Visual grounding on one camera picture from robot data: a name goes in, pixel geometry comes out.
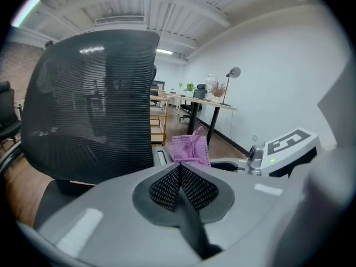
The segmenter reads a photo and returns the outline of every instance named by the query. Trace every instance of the pink cloth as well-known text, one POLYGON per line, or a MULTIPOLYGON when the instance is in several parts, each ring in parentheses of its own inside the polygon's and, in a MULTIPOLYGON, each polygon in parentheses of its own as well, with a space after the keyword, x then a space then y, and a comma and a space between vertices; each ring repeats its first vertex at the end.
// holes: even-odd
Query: pink cloth
POLYGON ((206 136, 199 135, 199 127, 192 135, 172 137, 170 147, 175 162, 193 162, 210 166, 206 136))

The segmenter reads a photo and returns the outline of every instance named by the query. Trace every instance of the cable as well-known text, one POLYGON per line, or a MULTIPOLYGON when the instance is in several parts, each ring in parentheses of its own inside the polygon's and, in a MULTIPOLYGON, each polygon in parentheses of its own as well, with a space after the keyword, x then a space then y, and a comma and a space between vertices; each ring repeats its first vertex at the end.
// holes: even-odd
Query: cable
POLYGON ((234 111, 231 114, 231 120, 230 120, 230 139, 233 140, 233 135, 232 135, 232 130, 233 130, 233 117, 234 117, 234 111))

